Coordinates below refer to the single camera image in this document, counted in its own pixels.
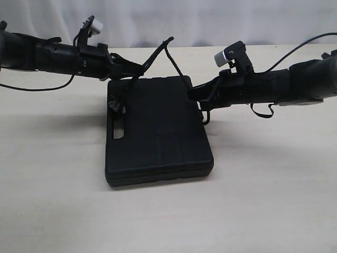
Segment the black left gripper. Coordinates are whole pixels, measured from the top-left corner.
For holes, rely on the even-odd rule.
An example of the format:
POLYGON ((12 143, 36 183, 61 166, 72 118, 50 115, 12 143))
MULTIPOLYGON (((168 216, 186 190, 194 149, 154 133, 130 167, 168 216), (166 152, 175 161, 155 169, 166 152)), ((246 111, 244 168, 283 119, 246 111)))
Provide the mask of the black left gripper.
POLYGON ((131 62, 117 53, 109 54, 107 44, 79 45, 77 49, 77 75, 79 76, 105 81, 109 77, 110 79, 123 79, 144 74, 143 65, 131 62))

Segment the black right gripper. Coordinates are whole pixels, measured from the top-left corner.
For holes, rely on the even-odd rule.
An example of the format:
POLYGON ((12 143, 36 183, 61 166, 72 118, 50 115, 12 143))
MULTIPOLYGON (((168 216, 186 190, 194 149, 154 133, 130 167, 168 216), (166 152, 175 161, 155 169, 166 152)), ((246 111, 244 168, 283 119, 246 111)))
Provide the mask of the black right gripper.
POLYGON ((252 99, 247 93, 247 88, 248 85, 243 77, 221 71, 209 82, 192 87, 187 95, 192 101, 209 100, 209 107, 213 110, 232 105, 250 104, 252 99))

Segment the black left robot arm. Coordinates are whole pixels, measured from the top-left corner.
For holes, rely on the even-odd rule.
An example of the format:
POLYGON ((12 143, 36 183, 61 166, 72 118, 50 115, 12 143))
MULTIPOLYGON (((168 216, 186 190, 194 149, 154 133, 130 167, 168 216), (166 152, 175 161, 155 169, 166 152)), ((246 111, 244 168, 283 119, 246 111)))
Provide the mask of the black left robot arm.
POLYGON ((98 35, 103 23, 94 16, 87 18, 71 45, 59 36, 42 39, 28 34, 8 32, 1 21, 1 67, 15 71, 43 71, 100 79, 119 80, 141 76, 144 66, 111 53, 106 44, 88 44, 98 35))

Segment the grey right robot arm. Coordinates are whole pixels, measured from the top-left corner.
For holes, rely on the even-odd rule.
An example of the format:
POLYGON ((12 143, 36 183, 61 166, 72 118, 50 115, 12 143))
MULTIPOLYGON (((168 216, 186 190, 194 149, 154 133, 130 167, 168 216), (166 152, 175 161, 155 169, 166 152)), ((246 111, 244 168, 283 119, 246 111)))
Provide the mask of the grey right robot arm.
POLYGON ((287 69, 255 72, 237 59, 212 80, 191 88, 188 96, 204 111, 238 104, 313 105, 336 96, 336 51, 287 69))

